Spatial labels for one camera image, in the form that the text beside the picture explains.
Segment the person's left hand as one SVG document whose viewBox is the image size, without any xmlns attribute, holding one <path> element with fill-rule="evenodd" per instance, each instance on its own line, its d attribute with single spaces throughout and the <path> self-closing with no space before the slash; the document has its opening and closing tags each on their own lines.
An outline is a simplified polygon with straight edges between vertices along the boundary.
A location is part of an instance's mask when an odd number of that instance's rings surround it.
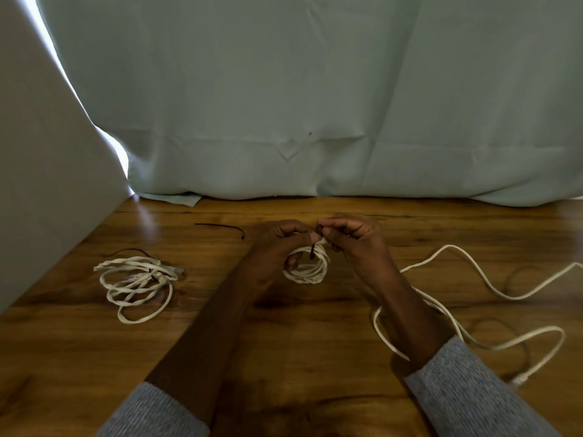
<svg viewBox="0 0 583 437">
<path fill-rule="evenodd" d="M 241 261 L 246 280 L 264 291 L 284 270 L 296 270 L 303 254 L 297 250 L 311 249 L 312 245 L 290 245 L 290 236 L 294 232 L 308 231 L 315 232 L 315 229 L 298 220 L 268 222 Z"/>
</svg>

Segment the person's right hand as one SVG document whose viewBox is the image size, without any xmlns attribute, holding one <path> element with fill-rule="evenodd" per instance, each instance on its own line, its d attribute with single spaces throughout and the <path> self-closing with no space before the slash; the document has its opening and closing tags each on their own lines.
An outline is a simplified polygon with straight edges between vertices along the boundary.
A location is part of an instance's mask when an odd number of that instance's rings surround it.
<svg viewBox="0 0 583 437">
<path fill-rule="evenodd" d="M 356 277 L 372 293 L 389 293 L 404 284 L 392 260 L 382 230 L 375 220 L 355 215 L 320 218 L 317 225 L 334 227 L 347 235 L 347 245 L 332 245 L 342 252 Z"/>
</svg>

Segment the person's left forearm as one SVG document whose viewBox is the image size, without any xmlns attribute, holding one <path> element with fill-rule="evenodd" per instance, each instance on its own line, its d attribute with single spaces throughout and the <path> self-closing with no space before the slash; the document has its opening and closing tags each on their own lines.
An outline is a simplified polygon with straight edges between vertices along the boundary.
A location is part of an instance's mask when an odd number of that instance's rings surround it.
<svg viewBox="0 0 583 437">
<path fill-rule="evenodd" d="M 193 323 L 146 377 L 206 425 L 245 313 L 272 286 L 282 266 L 243 261 L 224 279 Z"/>
</svg>

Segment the person's right forearm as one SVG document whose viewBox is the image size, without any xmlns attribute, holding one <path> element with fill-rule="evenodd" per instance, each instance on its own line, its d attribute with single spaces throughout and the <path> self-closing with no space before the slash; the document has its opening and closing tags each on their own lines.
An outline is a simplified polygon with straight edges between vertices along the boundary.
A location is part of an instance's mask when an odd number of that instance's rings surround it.
<svg viewBox="0 0 583 437">
<path fill-rule="evenodd" d="M 396 270 L 378 269 L 363 278 L 381 303 L 385 315 L 393 325 L 402 352 L 412 368 L 419 370 L 454 337 L 454 332 L 443 323 L 404 276 Z"/>
</svg>

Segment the loose black twist tie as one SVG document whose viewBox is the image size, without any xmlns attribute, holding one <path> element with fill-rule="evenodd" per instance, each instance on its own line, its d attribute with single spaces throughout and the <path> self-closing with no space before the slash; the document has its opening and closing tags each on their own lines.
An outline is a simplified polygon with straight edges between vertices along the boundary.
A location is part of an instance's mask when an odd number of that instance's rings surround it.
<svg viewBox="0 0 583 437">
<path fill-rule="evenodd" d="M 245 238 L 246 238 L 245 231 L 242 228 L 234 226 L 234 225 L 217 224 L 217 223 L 209 223 L 209 222 L 196 222 L 196 223 L 194 223 L 194 225 L 205 226 L 205 227 L 220 227 L 220 228 L 235 229 L 235 230 L 240 232 L 240 234 L 241 234 L 240 239 L 241 240 L 245 240 Z"/>
</svg>

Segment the pale green cloth curtain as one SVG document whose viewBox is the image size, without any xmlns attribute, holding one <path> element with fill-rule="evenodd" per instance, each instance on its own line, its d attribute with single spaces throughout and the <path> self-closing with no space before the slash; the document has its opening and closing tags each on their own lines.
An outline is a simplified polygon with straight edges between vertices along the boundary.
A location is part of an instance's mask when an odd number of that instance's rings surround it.
<svg viewBox="0 0 583 437">
<path fill-rule="evenodd" d="M 37 6 L 140 196 L 583 196 L 583 0 Z"/>
</svg>

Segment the grey knit right sleeve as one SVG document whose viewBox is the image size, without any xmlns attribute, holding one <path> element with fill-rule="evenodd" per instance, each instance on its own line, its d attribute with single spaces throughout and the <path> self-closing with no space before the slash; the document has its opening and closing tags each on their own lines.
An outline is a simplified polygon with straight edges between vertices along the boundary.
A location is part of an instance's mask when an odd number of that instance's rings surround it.
<svg viewBox="0 0 583 437">
<path fill-rule="evenodd" d="M 438 437 L 561 437 L 458 337 L 405 383 Z"/>
</svg>

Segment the grey knit sleeve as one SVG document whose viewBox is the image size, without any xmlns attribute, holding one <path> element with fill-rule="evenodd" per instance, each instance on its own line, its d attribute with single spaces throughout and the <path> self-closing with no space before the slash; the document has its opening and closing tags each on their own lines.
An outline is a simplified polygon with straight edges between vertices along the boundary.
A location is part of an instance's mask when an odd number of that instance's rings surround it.
<svg viewBox="0 0 583 437">
<path fill-rule="evenodd" d="M 210 429 L 163 390 L 140 383 L 95 437 L 209 437 Z"/>
<path fill-rule="evenodd" d="M 561 437 L 458 337 L 405 383 L 438 437 Z"/>
</svg>

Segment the grey knit left sleeve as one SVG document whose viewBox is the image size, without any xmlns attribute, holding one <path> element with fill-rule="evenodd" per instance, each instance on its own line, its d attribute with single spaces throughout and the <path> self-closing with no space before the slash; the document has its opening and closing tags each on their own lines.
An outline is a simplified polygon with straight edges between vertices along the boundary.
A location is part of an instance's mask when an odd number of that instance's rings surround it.
<svg viewBox="0 0 583 437">
<path fill-rule="evenodd" d="M 210 429 L 163 390 L 140 383 L 95 437 L 209 437 Z"/>
</svg>

